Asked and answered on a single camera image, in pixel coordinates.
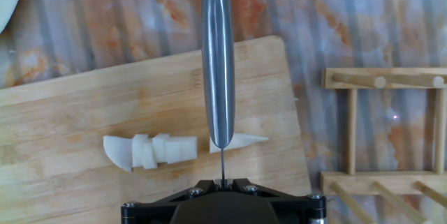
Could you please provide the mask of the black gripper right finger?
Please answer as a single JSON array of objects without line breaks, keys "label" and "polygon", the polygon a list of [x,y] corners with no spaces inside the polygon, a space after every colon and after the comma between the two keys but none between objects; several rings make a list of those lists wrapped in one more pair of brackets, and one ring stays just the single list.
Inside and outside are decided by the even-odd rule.
[{"label": "black gripper right finger", "polygon": [[327,222],[327,198],[310,194],[295,196],[252,183],[248,179],[227,179],[225,191],[243,195],[235,200],[236,219],[243,223],[308,223]]}]

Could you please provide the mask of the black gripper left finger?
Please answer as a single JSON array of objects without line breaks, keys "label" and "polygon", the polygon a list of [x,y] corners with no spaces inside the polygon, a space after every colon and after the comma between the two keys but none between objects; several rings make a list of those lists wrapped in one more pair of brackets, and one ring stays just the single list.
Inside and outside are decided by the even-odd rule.
[{"label": "black gripper left finger", "polygon": [[188,200],[221,191],[221,180],[200,180],[195,186],[152,203],[125,202],[121,206],[121,224],[149,223],[155,218],[171,219],[178,206]]}]

